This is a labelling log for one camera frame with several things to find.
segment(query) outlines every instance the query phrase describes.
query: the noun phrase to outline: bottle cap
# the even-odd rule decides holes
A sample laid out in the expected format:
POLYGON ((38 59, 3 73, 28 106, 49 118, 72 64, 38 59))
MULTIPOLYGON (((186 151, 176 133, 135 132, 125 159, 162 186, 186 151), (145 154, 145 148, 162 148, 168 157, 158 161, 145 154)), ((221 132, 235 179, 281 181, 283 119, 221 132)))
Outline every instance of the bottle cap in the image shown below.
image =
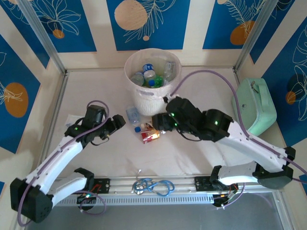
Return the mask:
POLYGON ((149 80, 148 84, 149 84, 150 87, 154 86, 154 79, 149 80))
POLYGON ((135 131, 136 133, 139 133, 139 132, 141 131, 141 128, 137 126, 137 127, 134 128, 134 131, 135 131))

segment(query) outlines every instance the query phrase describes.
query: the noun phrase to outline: white floor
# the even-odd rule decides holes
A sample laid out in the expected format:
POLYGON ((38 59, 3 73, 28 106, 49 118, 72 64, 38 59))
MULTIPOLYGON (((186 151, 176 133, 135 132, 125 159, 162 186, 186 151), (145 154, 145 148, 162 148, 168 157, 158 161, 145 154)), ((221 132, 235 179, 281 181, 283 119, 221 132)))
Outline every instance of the white floor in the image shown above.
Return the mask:
MULTIPOLYGON (((183 76, 196 69, 183 68, 183 76)), ((215 71, 237 88, 232 69, 215 71)), ((110 108, 110 115, 124 116, 127 124, 114 133, 108 143, 99 147, 88 145, 60 176, 67 176, 79 167, 92 171, 96 176, 109 177, 135 176, 139 169, 142 169, 142 176, 210 174, 215 165, 251 161, 229 147, 208 141, 188 141, 177 132, 168 132, 158 140, 143 144, 140 134, 134 132, 127 119, 125 109, 132 100, 122 79, 123 69, 70 73, 49 152, 64 135, 68 115, 84 116, 86 105, 91 100, 104 101, 110 108)), ((232 93, 226 83, 215 75, 197 74, 178 93, 191 100, 201 111, 216 108, 234 117, 232 93)))

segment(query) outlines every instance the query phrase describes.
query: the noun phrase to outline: mint green bag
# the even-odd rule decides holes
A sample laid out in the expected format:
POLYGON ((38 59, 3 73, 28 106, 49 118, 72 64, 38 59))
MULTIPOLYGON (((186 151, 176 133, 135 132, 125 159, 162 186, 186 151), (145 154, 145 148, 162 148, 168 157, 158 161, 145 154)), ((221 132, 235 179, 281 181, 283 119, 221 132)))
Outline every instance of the mint green bag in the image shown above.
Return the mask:
MULTIPOLYGON (((239 85, 237 96, 244 127, 255 136, 267 130, 277 118, 267 83, 262 78, 247 78, 239 85)), ((232 106, 239 122, 235 98, 232 106)))

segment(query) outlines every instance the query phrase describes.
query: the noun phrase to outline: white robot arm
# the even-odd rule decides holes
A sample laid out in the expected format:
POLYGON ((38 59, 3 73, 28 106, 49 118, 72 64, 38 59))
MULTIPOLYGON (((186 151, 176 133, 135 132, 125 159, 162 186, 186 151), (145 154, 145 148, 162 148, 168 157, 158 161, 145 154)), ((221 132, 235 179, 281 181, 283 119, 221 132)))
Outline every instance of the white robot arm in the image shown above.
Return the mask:
POLYGON ((221 143, 254 160, 248 164, 232 167, 215 166, 210 183, 216 189, 247 182, 280 189, 292 180, 293 169, 288 167, 285 159, 294 160, 295 149, 278 148, 247 131, 246 135, 230 116, 216 109, 201 112, 188 99, 180 97, 172 99, 167 104, 166 111, 167 113, 152 117, 154 128, 165 131, 176 129, 184 138, 186 138, 184 133, 189 133, 199 140, 221 143))
POLYGON ((67 178, 54 182, 67 164, 95 137, 102 140, 122 128, 125 120, 120 115, 103 120, 105 109, 97 105, 87 108, 79 119, 65 132, 56 149, 25 179, 16 178, 10 185, 11 207, 36 223, 43 221, 62 199, 79 190, 89 191, 94 185, 94 174, 86 169, 76 169, 67 178))

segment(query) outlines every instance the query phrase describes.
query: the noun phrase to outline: white laundry basket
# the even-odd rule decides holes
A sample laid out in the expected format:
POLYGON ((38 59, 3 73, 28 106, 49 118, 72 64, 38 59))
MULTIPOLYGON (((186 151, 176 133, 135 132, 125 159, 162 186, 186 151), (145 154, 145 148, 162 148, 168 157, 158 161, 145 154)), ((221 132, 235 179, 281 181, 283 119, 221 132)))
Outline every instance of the white laundry basket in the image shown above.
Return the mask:
POLYGON ((126 61, 124 68, 125 79, 132 93, 135 107, 144 116, 153 116, 165 111, 166 104, 163 97, 171 93, 181 80, 181 63, 172 53, 162 49, 143 49, 131 55, 126 61), (157 89, 144 88, 134 84, 130 78, 138 71, 142 70, 143 65, 150 63, 158 75, 163 75, 164 66, 167 61, 176 63, 176 76, 166 86, 157 89))

